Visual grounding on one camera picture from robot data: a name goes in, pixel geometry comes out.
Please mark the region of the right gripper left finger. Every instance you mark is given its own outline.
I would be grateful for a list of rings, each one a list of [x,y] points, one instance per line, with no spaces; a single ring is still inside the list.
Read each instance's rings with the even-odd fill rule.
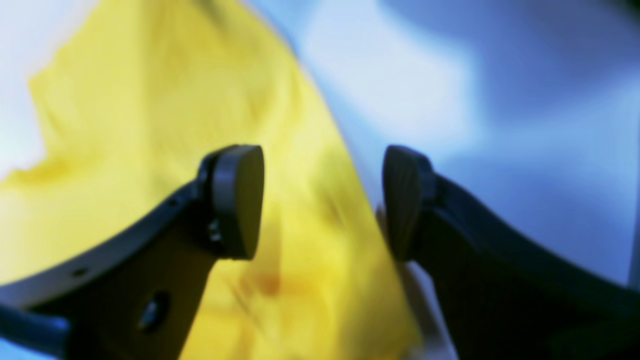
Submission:
[[[219,260],[253,260],[258,145],[204,157],[194,180],[123,232],[1,287],[1,338],[55,360],[176,360]]]

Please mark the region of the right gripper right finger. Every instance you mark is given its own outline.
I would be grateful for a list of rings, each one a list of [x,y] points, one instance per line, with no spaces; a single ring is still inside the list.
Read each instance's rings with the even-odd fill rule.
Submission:
[[[510,227],[407,146],[387,146],[382,190],[393,257],[434,283],[460,360],[637,360],[639,293]]]

